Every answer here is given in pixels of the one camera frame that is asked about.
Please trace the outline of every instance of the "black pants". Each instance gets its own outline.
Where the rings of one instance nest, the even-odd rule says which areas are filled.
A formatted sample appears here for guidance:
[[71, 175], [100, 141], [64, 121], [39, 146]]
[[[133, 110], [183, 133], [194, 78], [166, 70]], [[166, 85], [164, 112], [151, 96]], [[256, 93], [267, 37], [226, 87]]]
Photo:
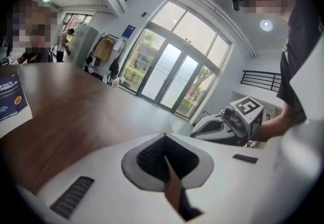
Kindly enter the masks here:
[[64, 51], [56, 51], [56, 62], [63, 62]]

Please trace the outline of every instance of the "man's hand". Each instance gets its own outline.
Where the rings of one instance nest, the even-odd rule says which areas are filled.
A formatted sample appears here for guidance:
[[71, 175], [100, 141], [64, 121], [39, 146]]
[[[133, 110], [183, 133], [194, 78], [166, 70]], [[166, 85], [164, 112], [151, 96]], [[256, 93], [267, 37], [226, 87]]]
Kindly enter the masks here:
[[293, 125], [296, 118], [297, 113], [294, 108], [285, 103], [280, 116], [262, 123], [251, 140], [266, 142], [272, 137], [282, 136]]

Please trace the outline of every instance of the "gray cabinet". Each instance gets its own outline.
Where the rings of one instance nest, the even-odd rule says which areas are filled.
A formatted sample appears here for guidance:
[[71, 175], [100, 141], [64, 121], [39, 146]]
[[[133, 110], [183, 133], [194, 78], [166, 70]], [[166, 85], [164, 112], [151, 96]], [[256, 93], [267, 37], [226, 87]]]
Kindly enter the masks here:
[[79, 68], [83, 68], [90, 47], [95, 40], [98, 32], [92, 27], [79, 25], [68, 44], [71, 54], [65, 56], [64, 62], [73, 63]]

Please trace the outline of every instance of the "fluorescent light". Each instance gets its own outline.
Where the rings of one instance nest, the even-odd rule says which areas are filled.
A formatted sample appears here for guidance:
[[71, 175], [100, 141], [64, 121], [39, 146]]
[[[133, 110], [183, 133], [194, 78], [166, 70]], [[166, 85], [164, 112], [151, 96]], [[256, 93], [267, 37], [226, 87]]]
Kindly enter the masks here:
[[264, 30], [264, 31], [270, 31], [272, 30], [272, 23], [269, 20], [262, 20], [260, 22], [260, 27]]

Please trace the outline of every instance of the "black ribbed vent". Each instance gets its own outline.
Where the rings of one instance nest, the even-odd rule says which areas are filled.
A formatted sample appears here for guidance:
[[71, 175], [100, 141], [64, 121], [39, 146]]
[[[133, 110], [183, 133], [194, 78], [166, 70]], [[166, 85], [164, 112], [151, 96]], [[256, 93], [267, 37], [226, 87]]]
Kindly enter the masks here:
[[50, 207], [51, 210], [59, 214], [65, 219], [69, 219], [85, 196], [94, 180], [81, 176], [79, 177], [62, 195], [57, 199], [56, 202]]

